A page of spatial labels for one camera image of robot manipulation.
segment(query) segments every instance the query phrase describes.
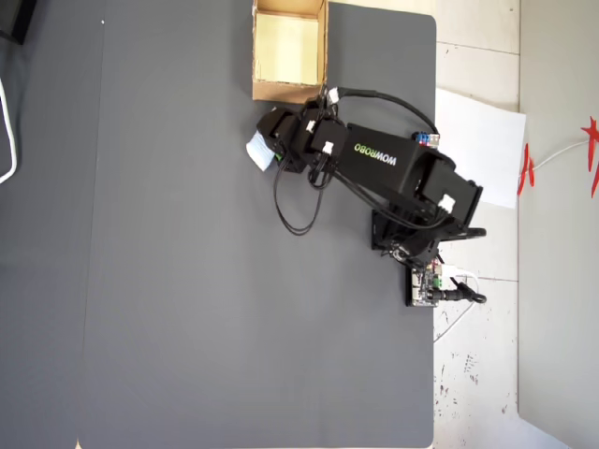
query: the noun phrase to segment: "gray table surface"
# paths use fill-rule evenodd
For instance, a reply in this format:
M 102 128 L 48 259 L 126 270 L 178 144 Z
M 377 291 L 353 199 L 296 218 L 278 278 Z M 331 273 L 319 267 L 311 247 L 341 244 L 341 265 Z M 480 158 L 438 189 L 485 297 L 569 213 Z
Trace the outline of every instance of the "gray table surface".
M 22 93 L 22 169 L 0 187 L 9 447 L 431 442 L 432 313 L 407 309 L 402 270 L 370 251 L 368 208 L 335 182 L 294 238 L 272 170 L 245 154 L 271 107 L 251 100 L 250 6 L 42 2 L 21 60 L 0 65 Z M 331 5 L 331 84 L 433 116 L 434 61 L 432 18 Z M 422 126 L 344 106 L 385 131 Z M 281 198 L 309 219 L 303 177 Z

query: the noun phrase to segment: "tiled floor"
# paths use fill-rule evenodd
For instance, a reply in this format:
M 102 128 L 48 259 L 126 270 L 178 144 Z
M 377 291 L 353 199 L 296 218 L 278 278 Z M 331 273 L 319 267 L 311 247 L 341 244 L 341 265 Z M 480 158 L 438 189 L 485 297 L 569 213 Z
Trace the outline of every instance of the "tiled floor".
M 343 0 L 432 14 L 437 85 L 496 107 L 519 110 L 519 0 Z M 489 301 L 475 306 L 435 345 L 432 447 L 566 446 L 518 416 L 517 212 L 481 204 L 472 223 L 485 239 L 447 244 L 447 263 L 476 273 Z M 435 311 L 435 337 L 468 307 Z

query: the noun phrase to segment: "cardboard box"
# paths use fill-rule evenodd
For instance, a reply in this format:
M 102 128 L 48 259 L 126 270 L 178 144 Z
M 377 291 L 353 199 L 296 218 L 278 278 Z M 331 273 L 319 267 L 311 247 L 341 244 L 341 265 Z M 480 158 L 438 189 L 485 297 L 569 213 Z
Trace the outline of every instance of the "cardboard box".
M 327 82 L 329 0 L 254 0 L 254 100 L 304 103 Z

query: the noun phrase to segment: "white paper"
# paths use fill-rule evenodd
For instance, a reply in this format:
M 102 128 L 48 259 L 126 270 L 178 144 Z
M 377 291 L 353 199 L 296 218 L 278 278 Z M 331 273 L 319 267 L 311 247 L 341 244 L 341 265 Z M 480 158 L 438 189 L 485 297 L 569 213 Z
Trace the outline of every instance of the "white paper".
M 515 208 L 526 115 L 437 89 L 439 151 L 483 187 L 481 201 Z
M 250 140 L 245 146 L 247 153 L 250 155 L 256 165 L 262 170 L 266 170 L 272 159 L 274 158 L 274 152 L 267 146 L 262 135 L 256 131 L 252 140 Z

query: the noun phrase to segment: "white wire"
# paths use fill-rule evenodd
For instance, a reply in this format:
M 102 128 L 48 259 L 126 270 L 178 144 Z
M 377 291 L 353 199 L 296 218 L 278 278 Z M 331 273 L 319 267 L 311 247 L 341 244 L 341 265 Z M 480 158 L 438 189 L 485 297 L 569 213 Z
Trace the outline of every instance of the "white wire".
M 10 178 L 17 171 L 17 147 L 15 145 L 15 136 L 12 134 L 12 127 L 10 126 L 10 117 L 8 116 L 8 105 L 7 105 L 7 95 L 4 92 L 4 85 L 2 84 L 2 79 L 0 79 L 0 99 L 2 100 L 2 113 L 4 115 L 4 125 L 7 127 L 8 133 L 8 142 L 10 143 L 10 158 L 12 160 L 12 164 L 10 166 L 10 170 L 0 177 L 0 184 Z
M 468 278 L 472 278 L 475 280 L 476 282 L 476 292 L 480 293 L 480 283 L 478 280 L 478 276 L 476 276 L 474 273 L 471 273 L 470 271 L 465 271 L 465 270 L 461 270 L 460 274 L 458 274 L 458 276 L 466 276 Z M 466 314 L 471 311 L 473 309 L 473 307 L 475 306 L 475 302 L 473 302 L 472 304 L 470 304 L 470 306 L 468 306 L 468 308 L 463 311 L 461 313 L 461 315 L 456 319 L 456 321 L 454 321 L 446 330 L 445 332 L 443 332 L 439 337 L 437 337 L 432 343 L 437 343 L 440 339 L 442 339 L 445 335 L 447 335 L 451 329 L 453 329 L 462 319 L 464 316 L 466 316 Z
M 588 140 L 583 140 L 582 142 L 579 143 L 575 143 L 574 145 L 570 145 L 569 147 L 564 148 L 563 150 L 559 150 L 558 152 L 553 153 L 550 157 L 548 157 L 547 159 L 545 159 L 542 163 L 534 166 L 534 172 L 536 173 L 536 171 L 544 166 L 545 164 L 547 164 L 549 161 L 552 161 L 553 159 L 555 159 L 556 157 L 564 154 L 565 152 L 568 152 L 570 150 L 572 150 L 573 148 L 579 147 L 580 145 L 587 145 L 589 143 Z

